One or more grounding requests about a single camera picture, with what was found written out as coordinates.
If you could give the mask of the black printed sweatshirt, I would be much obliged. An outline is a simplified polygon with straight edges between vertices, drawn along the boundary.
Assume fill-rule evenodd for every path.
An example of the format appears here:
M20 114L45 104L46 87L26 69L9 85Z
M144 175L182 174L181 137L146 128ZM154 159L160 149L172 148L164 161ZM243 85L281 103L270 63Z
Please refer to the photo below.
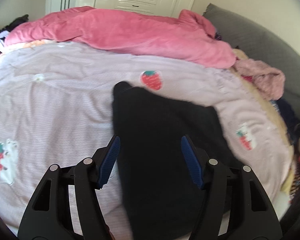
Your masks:
M216 110L164 98L127 82L113 89L113 128L121 140L117 159L134 239L177 239L196 223L204 192L193 183L181 138L226 166L240 167Z

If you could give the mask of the dark clothes pile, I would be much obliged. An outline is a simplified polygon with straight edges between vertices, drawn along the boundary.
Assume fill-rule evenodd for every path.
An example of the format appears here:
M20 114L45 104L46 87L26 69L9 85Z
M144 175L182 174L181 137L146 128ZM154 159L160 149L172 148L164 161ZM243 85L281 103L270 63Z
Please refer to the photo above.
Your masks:
M6 25L4 28L0 29L0 54L3 53L5 45L5 39L10 34L10 32L15 29L17 26L26 23L29 21L29 15L25 14L16 18L9 25Z

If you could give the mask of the dark navy garment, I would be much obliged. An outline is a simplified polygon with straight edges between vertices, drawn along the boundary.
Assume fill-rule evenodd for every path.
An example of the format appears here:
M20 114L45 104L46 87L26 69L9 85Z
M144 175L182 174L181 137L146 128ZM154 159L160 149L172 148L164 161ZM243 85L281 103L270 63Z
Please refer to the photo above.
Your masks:
M287 135L291 145L296 145L300 139L300 119L292 106L285 100L271 100L270 103L281 115L287 127Z

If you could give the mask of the pink strawberry bear bedsheet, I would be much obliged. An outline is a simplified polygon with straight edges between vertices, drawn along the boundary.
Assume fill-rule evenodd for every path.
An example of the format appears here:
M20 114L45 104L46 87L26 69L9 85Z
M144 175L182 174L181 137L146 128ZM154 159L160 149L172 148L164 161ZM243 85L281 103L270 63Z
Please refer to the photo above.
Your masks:
M0 217L13 232L50 165L75 165L108 144L113 87L144 88L146 74L159 79L160 96L215 107L231 151L285 214L293 148L281 116L251 84L229 69L63 42L0 56Z

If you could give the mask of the light pink fuzzy garment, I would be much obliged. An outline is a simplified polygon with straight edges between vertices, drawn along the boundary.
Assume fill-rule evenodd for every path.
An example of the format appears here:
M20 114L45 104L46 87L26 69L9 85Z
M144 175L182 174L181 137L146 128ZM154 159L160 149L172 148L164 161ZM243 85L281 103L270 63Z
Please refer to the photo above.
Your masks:
M235 70L259 90L266 100L279 100L284 93L285 75L270 65L259 60L238 60L234 64Z

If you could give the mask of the grey quilted headboard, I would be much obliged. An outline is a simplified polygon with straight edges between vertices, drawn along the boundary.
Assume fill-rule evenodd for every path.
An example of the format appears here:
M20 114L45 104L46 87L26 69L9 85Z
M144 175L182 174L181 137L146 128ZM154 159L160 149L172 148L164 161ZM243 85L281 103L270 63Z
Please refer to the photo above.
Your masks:
M284 73L283 98L300 119L300 55L265 27L212 3L203 16L216 27L223 41L239 47L251 59L261 60Z

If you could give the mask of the pink plush blanket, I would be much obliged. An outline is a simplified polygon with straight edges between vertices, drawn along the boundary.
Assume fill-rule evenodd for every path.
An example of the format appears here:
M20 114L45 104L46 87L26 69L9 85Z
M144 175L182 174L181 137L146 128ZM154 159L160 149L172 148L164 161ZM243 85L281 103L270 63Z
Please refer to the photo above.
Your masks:
M35 40L74 41L115 53L153 55L226 69L236 62L230 44L215 38L213 24L190 10L178 18L116 9L76 7L26 22L5 38L10 46Z

